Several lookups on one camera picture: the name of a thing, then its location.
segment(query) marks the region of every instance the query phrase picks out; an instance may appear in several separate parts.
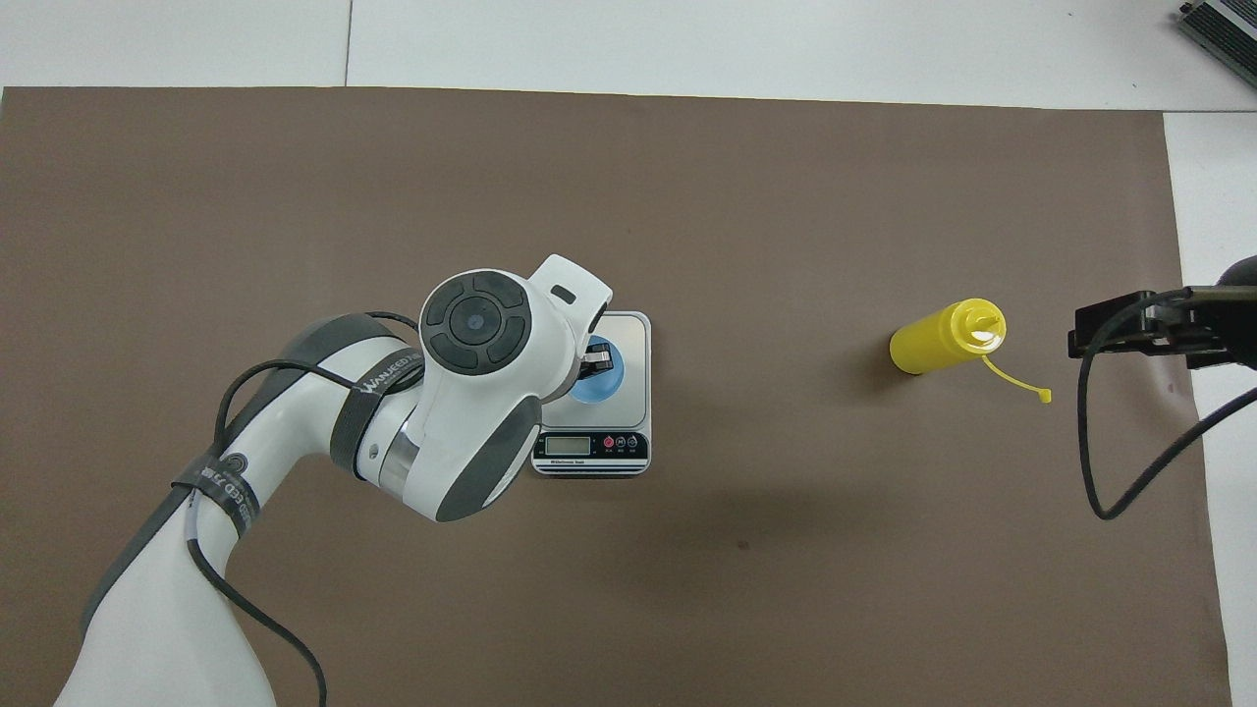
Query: scale display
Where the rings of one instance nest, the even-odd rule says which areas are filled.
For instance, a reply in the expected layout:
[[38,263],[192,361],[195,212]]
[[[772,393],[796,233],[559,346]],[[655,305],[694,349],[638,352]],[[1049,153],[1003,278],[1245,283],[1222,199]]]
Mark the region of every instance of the scale display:
[[[650,465],[650,320],[640,312],[607,312],[593,336],[596,342],[611,343],[620,371],[579,381],[598,385],[573,389],[542,406],[542,429],[532,454],[542,474],[631,477]],[[597,380],[612,372],[615,377]],[[607,381],[617,382],[613,391],[606,389]]]

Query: cable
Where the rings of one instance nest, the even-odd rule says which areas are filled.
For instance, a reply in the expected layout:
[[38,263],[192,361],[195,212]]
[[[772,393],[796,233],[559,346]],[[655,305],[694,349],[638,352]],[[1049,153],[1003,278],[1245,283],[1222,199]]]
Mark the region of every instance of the cable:
[[221,457],[222,452],[228,448],[228,413],[231,410],[231,399],[240,390],[249,379],[253,376],[269,370],[297,370],[305,371],[308,374],[314,374],[317,376],[324,377],[337,385],[344,387],[353,387],[353,381],[333,374],[332,371],[323,369],[321,366],[313,366],[305,361],[295,361],[293,359],[273,359],[258,364],[250,367],[245,372],[240,374],[231,385],[228,386],[226,391],[222,394],[222,401],[219,403],[219,414],[214,420],[214,444],[210,447],[210,454],[215,457]]
[[1087,379],[1091,375],[1091,364],[1100,350],[1105,346],[1112,332],[1116,331],[1119,326],[1125,323],[1126,320],[1148,307],[1170,302],[1185,302],[1190,299],[1190,289],[1173,289],[1169,292],[1161,292],[1160,294],[1145,297],[1121,308],[1114,316],[1109,317],[1109,320],[1096,331],[1095,336],[1091,337],[1091,342],[1087,345],[1086,352],[1082,355],[1082,366],[1079,369],[1079,460],[1082,464],[1082,483],[1086,486],[1087,502],[1091,504],[1091,511],[1095,512],[1096,517],[1101,521],[1111,521],[1120,516],[1123,511],[1125,511],[1131,502],[1134,502],[1135,498],[1143,493],[1145,488],[1148,488],[1148,484],[1156,478],[1156,474],[1161,473],[1161,470],[1169,465],[1169,463],[1173,462],[1179,453],[1187,449],[1197,439],[1200,439],[1200,437],[1214,425],[1257,400],[1257,387],[1254,387],[1227,403],[1222,408],[1218,408],[1203,420],[1192,425],[1192,428],[1175,439],[1173,444],[1166,447],[1165,450],[1161,452],[1160,455],[1158,455],[1141,474],[1139,474],[1135,483],[1130,484],[1130,488],[1121,494],[1116,503],[1109,508],[1105,508],[1100,503],[1100,498],[1096,494],[1095,477],[1091,473],[1091,450],[1089,447],[1087,434]]
[[[367,316],[401,322],[407,327],[415,330],[416,332],[419,331],[419,325],[415,323],[414,320],[410,320],[409,317],[397,315],[395,312],[367,312]],[[354,385],[352,380],[333,374],[332,371],[322,366],[316,366],[312,364],[307,364],[305,361],[297,361],[293,359],[274,359],[270,361],[264,361],[261,364],[258,364],[256,366],[251,366],[246,371],[236,376],[236,379],[231,381],[231,385],[228,386],[226,391],[222,392],[222,400],[219,403],[219,413],[214,420],[214,444],[210,447],[209,454],[214,457],[221,457],[222,453],[226,450],[228,414],[231,410],[231,400],[235,398],[235,394],[240,391],[240,387],[245,382],[248,382],[249,379],[263,371],[270,371],[270,370],[304,371],[307,374],[314,374],[319,377],[329,380],[347,389],[352,389]],[[411,380],[393,381],[393,385],[390,386],[390,390],[387,390],[385,394],[388,395],[392,392],[400,392],[402,390],[406,390],[417,384],[420,380],[422,380],[422,377],[424,377],[422,369],[420,369],[419,375],[410,376]],[[240,610],[243,610],[245,614],[249,614],[249,616],[251,616],[259,624],[274,632],[277,635],[279,635],[279,638],[283,638],[285,642],[288,642],[289,645],[295,648],[297,652],[302,654],[302,658],[304,658],[305,662],[309,664],[310,669],[314,671],[314,679],[318,683],[319,707],[326,707],[327,678],[323,674],[323,667],[319,665],[318,658],[314,657],[314,652],[312,652],[304,643],[302,643],[302,640],[297,638],[297,635],[293,632],[284,628],[279,621],[272,619],[269,615],[266,615],[265,611],[263,611],[261,609],[255,606],[251,601],[245,599],[245,596],[239,591],[236,591],[236,589],[233,587],[230,584],[228,584],[228,581],[222,579],[221,575],[219,575],[219,572],[214,569],[214,566],[210,565],[209,560],[205,559],[205,554],[201,551],[201,545],[196,538],[196,508],[199,504],[199,499],[200,499],[200,492],[194,491],[189,499],[189,518],[185,526],[187,552],[192,557],[192,562],[196,565],[196,569],[200,570],[201,576],[204,576],[205,580],[209,581],[210,585],[212,585],[214,589],[219,591],[219,594],[221,594],[229,601],[239,606]]]
[[275,619],[272,619],[265,611],[255,606],[251,601],[245,599],[243,594],[236,591],[234,586],[228,584],[228,580],[222,579],[217,570],[215,570],[214,566],[210,565],[210,561],[205,557],[205,554],[201,551],[201,543],[196,538],[196,507],[200,501],[200,496],[201,493],[199,491],[192,492],[191,498],[189,499],[189,515],[185,526],[187,554],[191,555],[192,564],[196,565],[196,569],[201,571],[201,576],[204,576],[205,580],[219,591],[219,594],[239,606],[245,614],[253,616],[255,621],[274,632],[279,635],[279,638],[287,640],[289,645],[295,648],[297,652],[302,654],[305,663],[308,663],[310,669],[314,671],[314,681],[318,683],[318,704],[319,707],[327,707],[327,677],[323,674],[323,667],[319,665],[318,658],[314,657],[314,652],[302,643],[302,639],[297,638],[293,632],[285,629]]
[[401,322],[407,327],[415,330],[415,333],[419,333],[419,323],[405,315],[398,315],[397,312],[367,312],[367,316],[376,320],[391,320],[395,322]]

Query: white tabletop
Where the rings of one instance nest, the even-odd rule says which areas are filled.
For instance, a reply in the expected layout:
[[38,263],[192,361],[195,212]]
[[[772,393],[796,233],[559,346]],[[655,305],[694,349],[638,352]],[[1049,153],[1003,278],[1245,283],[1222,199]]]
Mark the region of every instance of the white tabletop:
[[[1208,284],[1257,253],[1257,89],[1174,29],[1178,5],[9,0],[0,86],[425,86],[1165,111],[1184,282]],[[1236,366],[1197,372],[1197,405],[1213,410],[1254,380]],[[1257,706],[1254,429],[1257,410],[1246,410],[1204,442],[1237,706]]]

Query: brown table surface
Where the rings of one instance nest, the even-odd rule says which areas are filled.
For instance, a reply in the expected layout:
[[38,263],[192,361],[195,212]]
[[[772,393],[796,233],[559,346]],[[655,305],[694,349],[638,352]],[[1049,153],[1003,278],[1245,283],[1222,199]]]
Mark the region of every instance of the brown table surface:
[[[1180,284],[1143,112],[412,89],[26,89],[0,120],[0,702],[308,322],[562,253],[655,331],[651,469],[529,473],[427,522],[300,463],[229,577],[332,704],[1227,704],[1203,462],[1087,508],[1076,307]],[[910,377],[964,297],[994,360]],[[1112,499],[1195,418],[1179,360],[1094,382]],[[245,619],[280,704],[313,679]]]

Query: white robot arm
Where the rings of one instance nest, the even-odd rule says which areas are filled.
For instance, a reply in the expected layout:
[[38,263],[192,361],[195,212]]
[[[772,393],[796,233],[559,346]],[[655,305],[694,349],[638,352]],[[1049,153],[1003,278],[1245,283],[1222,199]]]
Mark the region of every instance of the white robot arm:
[[528,279],[481,269],[441,283],[422,308],[421,351],[367,315],[307,328],[230,425],[224,406],[215,444],[109,567],[57,706],[274,704],[219,591],[231,591],[226,560],[293,464],[329,454],[435,521],[488,507],[527,459],[542,403],[577,380],[610,299],[551,255]]

